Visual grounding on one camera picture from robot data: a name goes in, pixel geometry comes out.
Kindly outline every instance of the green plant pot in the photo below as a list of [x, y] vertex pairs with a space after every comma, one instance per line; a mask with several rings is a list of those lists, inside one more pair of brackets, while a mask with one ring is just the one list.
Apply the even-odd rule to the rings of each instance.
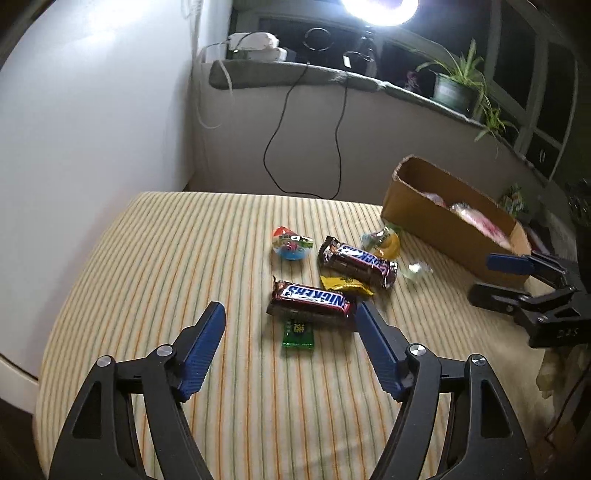
[[455, 112], [471, 116], [478, 101], [478, 90], [436, 74], [433, 100]]

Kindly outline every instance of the white wall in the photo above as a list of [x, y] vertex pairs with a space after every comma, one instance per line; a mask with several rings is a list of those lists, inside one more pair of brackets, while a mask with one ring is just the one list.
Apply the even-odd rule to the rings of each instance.
[[[206, 0], [203, 42], [223, 40], [230, 4]], [[99, 235], [137, 193], [192, 174], [181, 5], [59, 0], [0, 70], [0, 353], [32, 375]], [[14, 394], [29, 387], [2, 381], [0, 397], [30, 410]]]
[[[204, 91], [207, 163], [203, 187], [221, 192], [280, 194], [265, 172], [262, 155], [288, 87], [234, 90], [229, 115], [227, 90]], [[269, 169], [285, 190], [330, 197], [337, 188], [335, 126], [343, 86], [297, 86], [279, 133], [269, 149]], [[387, 96], [349, 89], [339, 140], [343, 184], [337, 199], [381, 204], [396, 165], [415, 154], [436, 163], [493, 198], [518, 181], [530, 203], [543, 187], [532, 172], [490, 135], [438, 112]]]

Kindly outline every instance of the mattress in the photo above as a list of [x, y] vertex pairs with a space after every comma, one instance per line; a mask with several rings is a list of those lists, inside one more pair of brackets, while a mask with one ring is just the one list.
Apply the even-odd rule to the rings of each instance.
[[[72, 288], [44, 354], [34, 434], [43, 469], [86, 374], [104, 354], [145, 356], [174, 341], [210, 301], [227, 311], [225, 335], [201, 392], [184, 404], [195, 441], [217, 480], [369, 478], [400, 409], [384, 393], [359, 336], [315, 331], [315, 349], [286, 351], [282, 324], [267, 315], [273, 276], [320, 286], [314, 255], [281, 261], [270, 248], [284, 225], [314, 238], [360, 244], [381, 228], [381, 207], [224, 193], [139, 195], [103, 234]], [[390, 325], [439, 356], [487, 357], [530, 443], [547, 428], [551, 401], [535, 385], [543, 351], [506, 316], [469, 305], [475, 278], [410, 234], [400, 261], [434, 274], [399, 279], [374, 299]], [[449, 398], [440, 396], [421, 476], [434, 475]], [[135, 422], [146, 472], [162, 478], [141, 395]]]

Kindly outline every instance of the candy wrapper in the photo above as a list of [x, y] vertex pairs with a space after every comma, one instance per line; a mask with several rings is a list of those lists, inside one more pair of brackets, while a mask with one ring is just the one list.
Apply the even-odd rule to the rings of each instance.
[[465, 203], [455, 203], [450, 207], [450, 210], [456, 215], [460, 216], [470, 225], [478, 228], [480, 233], [486, 235], [501, 247], [511, 250], [511, 244], [509, 243], [509, 239], [504, 234], [503, 230], [498, 228], [486, 216], [480, 213], [480, 211], [471, 208]]
[[355, 278], [320, 276], [320, 281], [326, 290], [337, 291], [345, 296], [347, 296], [347, 294], [359, 297], [374, 296], [374, 292], [372, 292], [367, 285]]
[[327, 236], [320, 251], [318, 263], [359, 281], [382, 288], [390, 288], [396, 282], [398, 264], [378, 258], [369, 252], [339, 242]]
[[364, 250], [386, 260], [396, 260], [400, 255], [400, 238], [391, 224], [386, 224], [379, 232], [364, 234], [361, 245]]
[[421, 283], [433, 274], [433, 269], [425, 262], [416, 262], [408, 266], [400, 266], [400, 274], [414, 284]]
[[314, 241], [298, 235], [284, 226], [273, 232], [273, 251], [286, 260], [302, 260], [314, 248]]
[[445, 201], [437, 193], [423, 192], [423, 195], [443, 208], [447, 208]]
[[521, 194], [521, 187], [515, 183], [509, 187], [499, 199], [499, 207], [506, 211], [513, 218], [521, 212], [527, 212], [527, 205], [523, 195]]
[[283, 331], [282, 345], [285, 348], [314, 348], [314, 331], [308, 323], [297, 323], [288, 320]]
[[269, 315], [355, 330], [355, 305], [341, 293], [284, 280], [274, 283]]

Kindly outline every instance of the snickers wrapper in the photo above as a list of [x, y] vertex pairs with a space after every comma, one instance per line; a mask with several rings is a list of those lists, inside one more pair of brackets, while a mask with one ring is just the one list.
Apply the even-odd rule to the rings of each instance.
[[284, 320], [355, 330], [355, 305], [344, 295], [284, 280], [275, 282], [267, 313]]
[[333, 236], [326, 237], [320, 247], [318, 263], [321, 267], [382, 288], [392, 287], [398, 272], [398, 264], [394, 260], [379, 258], [357, 247], [342, 244]]

